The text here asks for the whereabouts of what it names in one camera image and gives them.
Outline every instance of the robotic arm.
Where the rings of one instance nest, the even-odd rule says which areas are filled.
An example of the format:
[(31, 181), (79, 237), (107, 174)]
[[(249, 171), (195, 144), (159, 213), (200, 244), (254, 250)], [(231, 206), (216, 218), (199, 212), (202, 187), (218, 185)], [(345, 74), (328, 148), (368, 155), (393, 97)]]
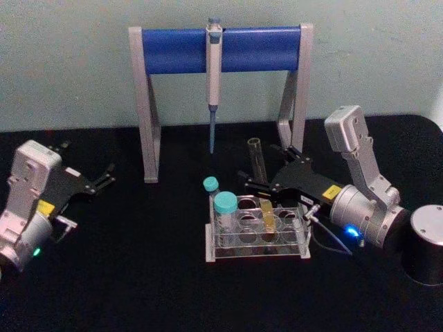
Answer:
[(283, 150), (288, 163), (271, 183), (242, 174), (246, 191), (274, 204), (295, 199), (309, 209), (304, 219), (327, 217), (376, 247), (402, 251), (402, 265), (412, 279), (443, 283), (443, 206), (425, 205), (411, 214), (399, 205), (399, 191), (380, 174), (360, 106), (340, 107), (325, 128), (332, 149), (346, 159), (354, 185), (313, 172), (312, 159), (289, 147)]
[(55, 151), (29, 140), (15, 152), (10, 194), (0, 216), (0, 279), (2, 270), (21, 272), (45, 240), (56, 237), (56, 226), (63, 229), (56, 241), (77, 227), (61, 215), (72, 196), (93, 196), (115, 181), (109, 173), (113, 167), (91, 182), (62, 166), (62, 157)]

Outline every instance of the green wall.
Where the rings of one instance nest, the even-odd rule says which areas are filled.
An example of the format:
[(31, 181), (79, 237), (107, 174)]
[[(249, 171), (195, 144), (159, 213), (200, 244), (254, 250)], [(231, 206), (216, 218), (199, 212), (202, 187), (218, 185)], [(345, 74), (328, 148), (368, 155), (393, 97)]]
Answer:
[[(432, 111), (443, 83), (442, 1), (2, 1), (0, 131), (138, 124), (127, 28), (312, 22), (309, 117)], [(154, 76), (164, 125), (208, 121), (204, 75)], [(271, 120), (284, 73), (223, 75), (220, 122)]]

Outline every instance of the pipette stand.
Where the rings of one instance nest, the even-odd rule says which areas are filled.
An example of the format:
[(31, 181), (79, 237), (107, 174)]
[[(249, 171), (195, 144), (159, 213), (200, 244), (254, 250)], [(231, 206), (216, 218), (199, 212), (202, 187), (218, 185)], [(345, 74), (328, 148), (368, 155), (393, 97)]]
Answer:
[[(161, 137), (150, 75), (205, 73), (205, 34), (204, 28), (129, 28), (146, 183), (159, 181)], [(302, 151), (314, 36), (312, 24), (276, 28), (227, 28), (223, 36), (222, 72), (288, 72), (277, 120), (278, 134), (282, 147), (292, 145)]]

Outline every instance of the green led light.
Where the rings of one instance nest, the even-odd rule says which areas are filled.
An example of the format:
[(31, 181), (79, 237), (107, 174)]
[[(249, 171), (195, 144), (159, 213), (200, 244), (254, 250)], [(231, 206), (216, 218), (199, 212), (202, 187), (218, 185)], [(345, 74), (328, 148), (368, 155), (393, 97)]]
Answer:
[(34, 250), (33, 256), (37, 256), (41, 252), (40, 248)]

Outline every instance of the micropipette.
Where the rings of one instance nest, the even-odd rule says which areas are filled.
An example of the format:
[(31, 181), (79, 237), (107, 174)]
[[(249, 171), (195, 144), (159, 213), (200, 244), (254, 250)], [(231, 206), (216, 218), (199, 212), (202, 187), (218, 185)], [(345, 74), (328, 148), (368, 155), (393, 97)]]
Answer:
[(209, 151), (214, 153), (215, 112), (219, 105), (222, 71), (222, 34), (219, 18), (210, 18), (206, 26), (206, 99), (210, 112)]

